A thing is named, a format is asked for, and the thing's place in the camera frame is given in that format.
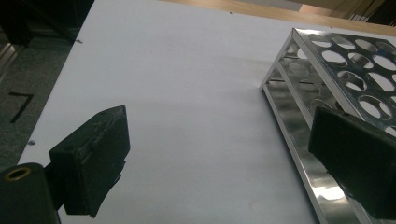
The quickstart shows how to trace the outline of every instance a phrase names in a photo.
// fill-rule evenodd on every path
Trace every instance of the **white tabletop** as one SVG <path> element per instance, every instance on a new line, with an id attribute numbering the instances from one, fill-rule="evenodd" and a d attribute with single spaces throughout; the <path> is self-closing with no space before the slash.
<path id="1" fill-rule="evenodd" d="M 48 151 L 79 125 L 126 105 L 131 152 L 121 180 L 95 219 L 61 208 L 63 223 L 315 223 L 258 90 L 292 27 L 333 31 L 96 0 L 20 163 L 48 164 Z"/>

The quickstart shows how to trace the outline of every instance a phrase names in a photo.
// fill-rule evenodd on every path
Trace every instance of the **wooden surface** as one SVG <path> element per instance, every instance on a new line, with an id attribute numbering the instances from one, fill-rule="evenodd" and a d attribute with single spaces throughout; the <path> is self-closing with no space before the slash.
<path id="1" fill-rule="evenodd" d="M 379 35 L 396 36 L 396 28 L 360 21 L 325 17 L 313 14 L 290 11 L 286 9 L 259 6 L 233 0 L 163 0 L 166 2 L 187 4 L 197 7 L 213 8 L 250 16 L 271 18 L 282 21 L 296 21 L 301 23 L 337 27 L 342 29 L 373 33 Z"/>

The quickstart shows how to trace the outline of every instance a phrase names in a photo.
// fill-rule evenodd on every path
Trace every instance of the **brass ring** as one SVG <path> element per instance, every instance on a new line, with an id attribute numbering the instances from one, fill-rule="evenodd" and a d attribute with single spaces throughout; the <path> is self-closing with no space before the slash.
<path id="1" fill-rule="evenodd" d="M 31 170 L 29 167 L 25 167 L 25 166 L 20 167 L 18 169 L 12 170 L 8 174 L 6 174 L 5 180 L 7 182 L 17 181 L 17 180 L 20 180 L 20 179 L 26 177 L 30 173 L 31 173 Z"/>

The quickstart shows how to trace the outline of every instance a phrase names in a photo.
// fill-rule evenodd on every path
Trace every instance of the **gray floor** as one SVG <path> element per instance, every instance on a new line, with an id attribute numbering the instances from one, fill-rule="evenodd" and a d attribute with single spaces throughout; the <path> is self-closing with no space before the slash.
<path id="1" fill-rule="evenodd" d="M 0 31 L 0 50 L 6 43 Z M 62 39 L 35 37 L 0 74 L 0 172 L 17 164 L 70 49 Z"/>

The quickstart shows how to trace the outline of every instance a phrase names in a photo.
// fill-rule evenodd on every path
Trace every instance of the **metal rack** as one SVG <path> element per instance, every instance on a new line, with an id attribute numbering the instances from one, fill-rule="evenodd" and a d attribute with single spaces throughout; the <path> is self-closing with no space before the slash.
<path id="1" fill-rule="evenodd" d="M 261 85 L 321 223 L 396 223 L 371 217 L 308 152 L 317 106 L 396 135 L 395 63 L 387 40 L 293 29 Z"/>

